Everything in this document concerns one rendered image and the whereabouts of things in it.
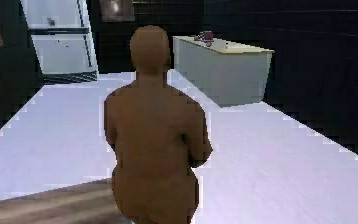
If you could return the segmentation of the brown human figure statue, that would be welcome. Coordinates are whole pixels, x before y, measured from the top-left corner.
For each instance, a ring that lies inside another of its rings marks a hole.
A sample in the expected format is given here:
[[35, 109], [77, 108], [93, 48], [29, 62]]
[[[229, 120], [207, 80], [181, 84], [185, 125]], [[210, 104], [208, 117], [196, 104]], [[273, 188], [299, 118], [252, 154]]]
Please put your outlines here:
[[136, 29], [130, 51], [136, 79], [104, 101], [105, 137], [116, 158], [116, 205], [135, 224], [191, 224], [199, 205], [193, 170], [212, 153], [205, 112], [167, 83], [166, 31]]

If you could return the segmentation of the white counter with tan top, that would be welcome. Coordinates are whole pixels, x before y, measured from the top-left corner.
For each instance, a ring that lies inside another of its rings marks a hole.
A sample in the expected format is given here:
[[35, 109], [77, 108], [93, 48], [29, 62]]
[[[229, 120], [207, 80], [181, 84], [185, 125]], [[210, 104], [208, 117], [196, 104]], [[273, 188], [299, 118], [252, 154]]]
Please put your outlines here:
[[217, 49], [215, 39], [174, 36], [174, 69], [219, 107], [261, 102], [275, 51], [227, 40]]

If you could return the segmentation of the dark red pot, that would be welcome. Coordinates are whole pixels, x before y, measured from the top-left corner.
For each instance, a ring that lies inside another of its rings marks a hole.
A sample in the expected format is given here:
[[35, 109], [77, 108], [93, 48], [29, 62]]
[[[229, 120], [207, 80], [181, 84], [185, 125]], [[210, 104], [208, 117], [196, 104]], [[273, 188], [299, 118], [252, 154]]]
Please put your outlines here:
[[211, 42], [213, 38], [214, 34], [212, 31], [201, 31], [198, 35], [194, 37], [194, 40], [202, 42]]

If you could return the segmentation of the white fridge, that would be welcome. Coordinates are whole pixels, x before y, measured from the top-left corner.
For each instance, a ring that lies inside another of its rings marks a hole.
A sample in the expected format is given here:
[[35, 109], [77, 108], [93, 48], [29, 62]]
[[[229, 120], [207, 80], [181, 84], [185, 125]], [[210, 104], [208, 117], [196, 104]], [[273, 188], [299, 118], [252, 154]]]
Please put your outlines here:
[[[20, 0], [45, 84], [97, 80], [98, 65], [85, 0], [80, 27], [76, 0]], [[88, 67], [83, 35], [87, 35], [92, 67]]]

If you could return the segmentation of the grey framed wall picture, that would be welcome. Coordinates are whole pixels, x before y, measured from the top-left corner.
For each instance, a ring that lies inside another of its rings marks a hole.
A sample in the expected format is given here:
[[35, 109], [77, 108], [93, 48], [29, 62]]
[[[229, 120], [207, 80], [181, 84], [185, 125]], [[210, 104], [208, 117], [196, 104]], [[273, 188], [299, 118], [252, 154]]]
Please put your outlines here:
[[99, 0], [104, 22], [130, 22], [135, 20], [133, 0]]

